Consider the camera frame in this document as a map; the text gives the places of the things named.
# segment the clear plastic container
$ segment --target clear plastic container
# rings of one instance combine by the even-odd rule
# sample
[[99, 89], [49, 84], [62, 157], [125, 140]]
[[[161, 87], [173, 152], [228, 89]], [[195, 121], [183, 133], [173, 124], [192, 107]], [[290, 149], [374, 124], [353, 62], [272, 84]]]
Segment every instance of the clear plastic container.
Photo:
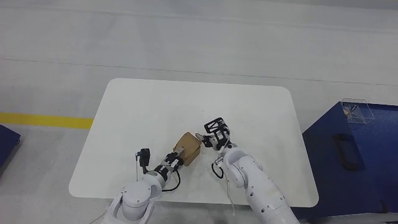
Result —
[[346, 98], [341, 102], [341, 106], [349, 123], [368, 124], [374, 120], [374, 115], [366, 100]]

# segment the gray floor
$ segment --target gray floor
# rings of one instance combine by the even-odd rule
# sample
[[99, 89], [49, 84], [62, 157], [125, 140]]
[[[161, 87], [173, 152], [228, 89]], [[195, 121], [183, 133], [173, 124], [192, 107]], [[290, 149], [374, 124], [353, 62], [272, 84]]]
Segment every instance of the gray floor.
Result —
[[[397, 10], [387, 0], [0, 0], [0, 112], [93, 118], [117, 77], [277, 85], [304, 131], [343, 98], [398, 104]], [[9, 127], [23, 140], [2, 168], [1, 223], [103, 213], [109, 200], [68, 193], [87, 130]], [[157, 222], [257, 220], [244, 207], [233, 217], [230, 206], [161, 203]]]

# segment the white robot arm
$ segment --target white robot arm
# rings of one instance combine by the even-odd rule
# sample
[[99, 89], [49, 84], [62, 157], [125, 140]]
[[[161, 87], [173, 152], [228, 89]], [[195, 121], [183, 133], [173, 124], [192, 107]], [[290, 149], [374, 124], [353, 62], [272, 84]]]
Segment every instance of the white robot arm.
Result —
[[146, 224], [155, 208], [155, 200], [161, 195], [168, 178], [173, 172], [178, 177], [178, 168], [183, 164], [180, 157], [183, 148], [167, 154], [154, 170], [146, 171], [142, 180], [137, 180], [122, 189], [106, 210], [102, 224], [125, 224], [117, 218], [122, 207], [124, 217], [129, 221]]
[[245, 188], [246, 200], [261, 223], [298, 224], [292, 209], [262, 166], [229, 139], [229, 129], [222, 118], [205, 125], [209, 136], [197, 134], [206, 147], [221, 151], [216, 166], [224, 163], [227, 178], [237, 188]]
[[[237, 145], [231, 143], [229, 129], [224, 120], [215, 119], [206, 124], [205, 129], [211, 135], [197, 134], [197, 138], [206, 147], [221, 151], [215, 161], [216, 166], [224, 163], [228, 179], [234, 182], [237, 188], [245, 188], [246, 200], [261, 223], [298, 224], [299, 221], [282, 192], [262, 170], [262, 166]], [[123, 215], [129, 221], [140, 220], [139, 224], [146, 224], [154, 210], [155, 200], [164, 191], [167, 179], [173, 172], [177, 172], [179, 176], [178, 168], [183, 164], [180, 157], [182, 152], [183, 148], [180, 148], [168, 154], [154, 170], [146, 170], [142, 180], [123, 188], [108, 207], [101, 223], [125, 224], [117, 218], [118, 210], [122, 207]]]

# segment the white tabletop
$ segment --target white tabletop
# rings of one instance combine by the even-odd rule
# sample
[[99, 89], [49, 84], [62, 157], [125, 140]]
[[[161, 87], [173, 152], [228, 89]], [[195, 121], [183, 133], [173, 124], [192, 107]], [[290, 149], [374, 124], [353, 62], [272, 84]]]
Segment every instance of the white tabletop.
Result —
[[[158, 165], [180, 137], [204, 133], [222, 117], [231, 140], [259, 161], [292, 207], [312, 207], [318, 192], [288, 90], [278, 86], [114, 79], [106, 88], [81, 152], [69, 191], [75, 197], [114, 198], [136, 179], [134, 153], [149, 148], [148, 169]], [[217, 157], [202, 146], [169, 202], [229, 203], [226, 182], [211, 171]], [[175, 178], [166, 188], [176, 184]], [[244, 189], [229, 184], [235, 204], [247, 205]]]

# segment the cardboard box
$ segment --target cardboard box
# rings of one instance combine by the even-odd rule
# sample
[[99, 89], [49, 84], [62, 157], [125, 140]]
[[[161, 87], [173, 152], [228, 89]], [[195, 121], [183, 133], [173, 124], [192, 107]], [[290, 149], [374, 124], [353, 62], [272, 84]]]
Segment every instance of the cardboard box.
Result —
[[201, 141], [199, 139], [190, 133], [185, 133], [175, 145], [173, 151], [183, 147], [184, 151], [181, 154], [181, 158], [184, 160], [184, 165], [189, 166], [191, 162], [199, 155], [200, 145]]

